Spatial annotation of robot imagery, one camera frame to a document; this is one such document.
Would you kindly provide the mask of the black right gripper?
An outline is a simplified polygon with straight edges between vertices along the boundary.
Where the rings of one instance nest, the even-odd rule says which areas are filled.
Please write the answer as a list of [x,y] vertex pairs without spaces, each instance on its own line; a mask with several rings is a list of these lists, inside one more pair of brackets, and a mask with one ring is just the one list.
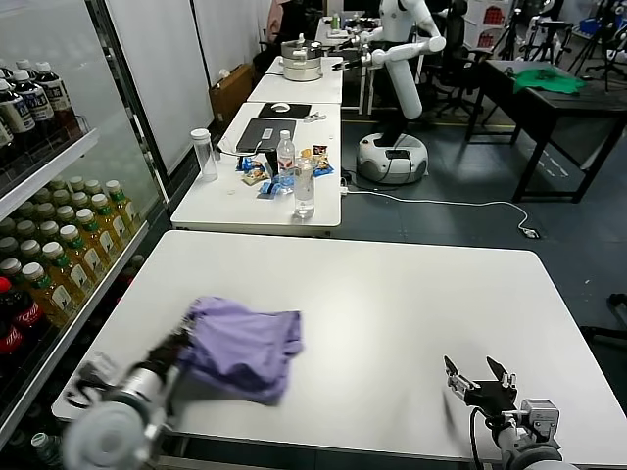
[[486,361],[497,381],[477,381],[467,379],[459,373],[453,361],[444,356],[447,386],[454,392],[465,392],[464,403],[481,409],[515,409],[517,397],[516,375],[508,373],[504,366],[491,358]]

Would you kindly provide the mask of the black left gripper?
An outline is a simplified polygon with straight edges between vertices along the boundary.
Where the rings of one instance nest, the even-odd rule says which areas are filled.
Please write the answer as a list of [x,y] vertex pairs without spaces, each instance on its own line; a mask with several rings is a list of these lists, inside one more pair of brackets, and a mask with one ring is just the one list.
[[146,367],[153,372],[169,372],[182,350],[189,345],[187,332],[172,333],[148,352]]

